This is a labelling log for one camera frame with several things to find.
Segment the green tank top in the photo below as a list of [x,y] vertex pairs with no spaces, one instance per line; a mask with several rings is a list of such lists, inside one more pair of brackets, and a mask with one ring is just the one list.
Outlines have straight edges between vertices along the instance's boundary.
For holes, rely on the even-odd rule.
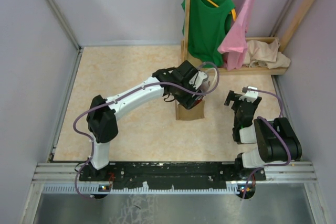
[[231,28],[234,8],[232,0],[190,0],[188,51],[194,58],[224,65],[218,47]]

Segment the beige crumpled cloth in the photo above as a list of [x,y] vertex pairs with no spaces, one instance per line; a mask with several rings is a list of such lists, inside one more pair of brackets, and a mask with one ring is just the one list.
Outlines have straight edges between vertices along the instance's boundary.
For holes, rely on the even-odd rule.
[[288,68],[291,60],[279,51],[279,47],[280,43],[278,38],[271,43],[250,40],[247,42],[247,52],[245,54],[243,65],[252,68]]

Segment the pink shirt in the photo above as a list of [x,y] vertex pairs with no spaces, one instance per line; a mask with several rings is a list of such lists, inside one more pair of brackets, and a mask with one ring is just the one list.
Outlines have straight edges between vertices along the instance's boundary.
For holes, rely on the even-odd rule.
[[244,63],[247,52],[246,33],[254,2],[255,0],[244,0],[236,21],[217,48],[224,58],[224,66],[228,71],[240,69]]

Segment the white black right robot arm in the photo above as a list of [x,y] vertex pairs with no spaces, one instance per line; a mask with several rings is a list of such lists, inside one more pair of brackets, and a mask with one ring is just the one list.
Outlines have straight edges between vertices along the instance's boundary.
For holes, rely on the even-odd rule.
[[267,166],[286,166],[291,161],[302,157],[302,147],[289,120],[281,111],[277,118],[271,121],[262,116],[255,118],[255,112],[262,100],[260,93],[269,94],[278,99],[280,109],[283,109],[281,98],[277,95],[261,91],[254,87],[245,87],[243,94],[230,90],[225,106],[231,102],[234,111],[232,137],[240,145],[256,144],[253,150],[240,153],[235,159],[235,175],[242,180],[253,174],[253,169]]

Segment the brown canvas bag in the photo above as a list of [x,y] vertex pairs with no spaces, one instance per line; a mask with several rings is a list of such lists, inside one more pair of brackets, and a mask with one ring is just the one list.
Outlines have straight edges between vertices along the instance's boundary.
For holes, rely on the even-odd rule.
[[[205,80],[199,85],[200,92],[209,92],[219,84],[219,76],[216,68],[209,68],[205,72],[200,71],[201,77],[206,77]],[[175,117],[180,121],[194,121],[203,119],[205,101],[203,96],[196,99],[195,105],[191,109],[186,109],[179,102],[175,101]]]

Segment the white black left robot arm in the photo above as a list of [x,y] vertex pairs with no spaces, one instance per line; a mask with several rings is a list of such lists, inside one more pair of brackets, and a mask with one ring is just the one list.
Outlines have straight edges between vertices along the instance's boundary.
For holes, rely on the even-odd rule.
[[140,85],[118,95],[92,99],[87,115],[88,129],[93,135],[93,157],[90,173],[98,180],[109,174],[110,142],[118,135],[118,120],[154,99],[173,96],[183,108],[198,105],[205,92],[215,87],[218,76],[209,77],[209,71],[195,68],[189,61],[178,67],[159,69]]

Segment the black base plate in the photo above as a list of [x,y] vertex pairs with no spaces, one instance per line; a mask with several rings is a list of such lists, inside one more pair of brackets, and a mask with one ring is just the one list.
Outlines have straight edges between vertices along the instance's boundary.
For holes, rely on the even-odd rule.
[[239,162],[109,162],[102,169],[86,165],[81,182],[109,182],[113,189],[225,189],[227,182],[245,181],[251,168]]

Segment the wooden clothes rack frame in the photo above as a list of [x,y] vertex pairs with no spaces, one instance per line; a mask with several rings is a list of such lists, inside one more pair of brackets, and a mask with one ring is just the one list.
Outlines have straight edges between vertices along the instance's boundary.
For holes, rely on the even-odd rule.
[[[297,9],[294,17],[292,18],[290,24],[286,28],[285,33],[280,39],[280,51],[284,51],[284,49],[289,44],[291,38],[296,33],[299,28],[301,22],[306,16],[312,4],[315,0],[303,0]],[[242,66],[239,69],[227,70],[226,68],[219,68],[219,74],[221,75],[283,75],[287,71],[287,68],[273,68],[269,69],[267,67],[248,67]]]

